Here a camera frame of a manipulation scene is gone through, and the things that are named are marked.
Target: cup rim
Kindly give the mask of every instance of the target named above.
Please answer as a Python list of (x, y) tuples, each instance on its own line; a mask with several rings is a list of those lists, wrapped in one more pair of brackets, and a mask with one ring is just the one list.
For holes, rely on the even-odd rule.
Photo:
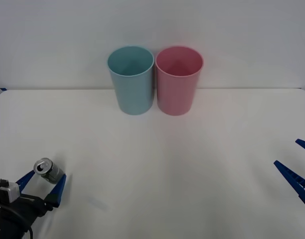
[[(144, 72), (141, 72), (141, 73), (136, 74), (136, 75), (131, 75), (131, 76), (121, 75), (121, 74), (118, 74), (118, 73), (114, 72), (114, 71), (109, 67), (109, 65), (108, 65), (108, 59), (109, 59), (109, 57), (110, 57), (114, 52), (116, 52), (117, 50), (120, 50), (120, 49), (122, 49), (122, 48), (126, 48), (126, 47), (138, 47), (138, 48), (141, 48), (141, 49), (144, 49), (144, 50), (148, 51), (148, 52), (150, 53), (150, 55), (152, 56), (152, 64), (151, 64), (151, 66), (150, 66), (147, 70), (145, 70)], [(148, 71), (153, 67), (154, 62), (155, 62), (154, 55), (152, 54), (152, 52), (151, 52), (149, 49), (147, 49), (147, 48), (145, 48), (145, 47), (143, 47), (143, 46), (136, 46), (136, 45), (127, 45), (127, 46), (119, 47), (119, 48), (113, 50), (113, 51), (109, 54), (109, 56), (108, 56), (108, 58), (107, 58), (107, 60), (106, 60), (106, 64), (107, 64), (107, 67), (108, 67), (109, 71), (111, 71), (111, 72), (114, 73), (115, 75), (122, 76), (122, 77), (140, 76), (140, 75), (142, 75), (142, 74), (148, 72)]]
[[(170, 48), (175, 48), (175, 47), (187, 48), (187, 49), (189, 49), (189, 50), (192, 50), (192, 51), (196, 52), (196, 53), (201, 57), (201, 59), (202, 59), (202, 65), (201, 65), (200, 69), (199, 69), (198, 71), (194, 72), (193, 74), (186, 75), (186, 76), (176, 76), (176, 75), (169, 74), (169, 73), (165, 72), (164, 70), (162, 70), (162, 69), (158, 66), (158, 63), (157, 63), (158, 56), (159, 56), (160, 53), (163, 52), (164, 50), (167, 50), (167, 49), (170, 49)], [(164, 49), (162, 49), (161, 51), (159, 51), (158, 54), (157, 54), (157, 56), (156, 56), (156, 58), (155, 58), (155, 63), (156, 63), (156, 67), (158, 68), (158, 70), (160, 70), (162, 73), (164, 73), (164, 74), (166, 74), (166, 75), (168, 75), (168, 76), (177, 77), (177, 78), (182, 78), (182, 77), (189, 77), (189, 76), (193, 76), (193, 75), (198, 74), (198, 73), (202, 70), (202, 68), (203, 68), (204, 59), (203, 59), (202, 55), (201, 55), (198, 51), (196, 51), (195, 49), (193, 49), (193, 48), (191, 48), (191, 47), (175, 45), (175, 46), (170, 46), (170, 47), (164, 48)]]

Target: white table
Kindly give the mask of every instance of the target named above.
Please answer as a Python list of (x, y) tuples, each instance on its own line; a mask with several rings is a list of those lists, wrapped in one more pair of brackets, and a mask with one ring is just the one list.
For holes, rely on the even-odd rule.
[[(305, 239), (305, 205), (273, 165), (305, 178), (305, 91), (197, 90), (190, 112), (129, 116), (113, 90), (0, 95), (0, 178), (49, 157), (62, 205), (45, 239)], [(51, 186), (34, 176), (26, 193)]]

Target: white wall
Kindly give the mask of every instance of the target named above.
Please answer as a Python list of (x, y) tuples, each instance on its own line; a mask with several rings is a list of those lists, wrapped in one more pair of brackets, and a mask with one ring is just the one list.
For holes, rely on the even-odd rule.
[(305, 0), (0, 0), (0, 87), (112, 87), (128, 44), (194, 47), (200, 87), (305, 88)]

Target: plastic cup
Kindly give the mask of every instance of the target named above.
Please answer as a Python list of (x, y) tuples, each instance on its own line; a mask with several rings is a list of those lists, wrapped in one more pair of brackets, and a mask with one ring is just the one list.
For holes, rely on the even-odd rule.
[(203, 58), (185, 46), (162, 50), (156, 57), (157, 98), (161, 111), (179, 116), (191, 108)]
[(153, 54), (139, 46), (125, 46), (107, 60), (120, 109), (140, 115), (153, 103)]

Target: blue cup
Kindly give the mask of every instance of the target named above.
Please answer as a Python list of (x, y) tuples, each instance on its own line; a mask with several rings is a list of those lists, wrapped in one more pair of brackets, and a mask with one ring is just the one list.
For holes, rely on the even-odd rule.
[(108, 68), (120, 109), (140, 115), (153, 103), (153, 54), (139, 46), (125, 46), (108, 57)]

